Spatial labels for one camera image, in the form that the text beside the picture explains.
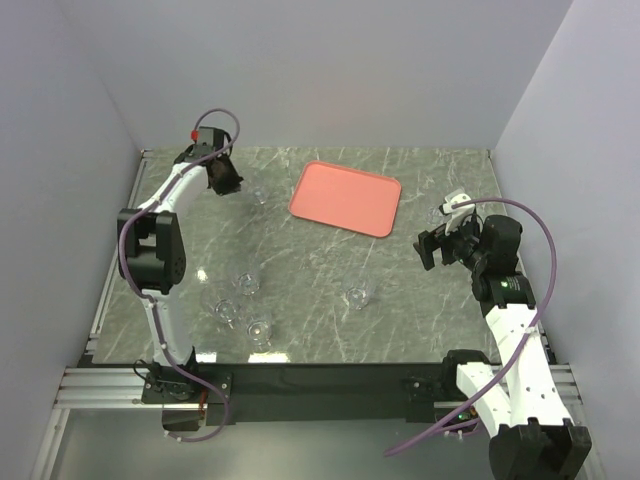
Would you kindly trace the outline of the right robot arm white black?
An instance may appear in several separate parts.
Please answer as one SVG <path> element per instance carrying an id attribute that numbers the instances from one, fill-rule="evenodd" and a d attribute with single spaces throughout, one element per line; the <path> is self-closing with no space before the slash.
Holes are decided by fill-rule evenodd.
<path id="1" fill-rule="evenodd" d="M 497 479 L 575 479 L 592 448 L 588 429 L 574 422 L 554 382 L 528 279 L 517 269 L 522 226 L 503 215 L 476 213 L 456 228 L 423 231 L 414 244 L 425 269 L 439 252 L 445 265 L 471 273 L 472 293 L 497 344 L 494 373 L 474 352 L 451 352 L 440 375 L 443 393 L 472 400 L 489 434 Z"/>

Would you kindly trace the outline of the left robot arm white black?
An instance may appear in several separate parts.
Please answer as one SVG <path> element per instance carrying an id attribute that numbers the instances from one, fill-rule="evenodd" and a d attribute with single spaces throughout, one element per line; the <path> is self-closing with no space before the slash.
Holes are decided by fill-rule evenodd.
<path id="1" fill-rule="evenodd" d="M 153 364 L 148 383 L 177 401 L 193 400 L 199 390 L 226 402 L 220 389 L 198 374 L 194 346 L 179 313 L 179 285 L 187 258 L 179 217 L 204 191 L 220 196 L 240 190 L 243 178 L 230 158 L 230 146 L 195 157 L 195 146 L 176 159 L 167 179 L 151 197 L 117 217 L 121 276 L 145 309 L 152 333 Z"/>

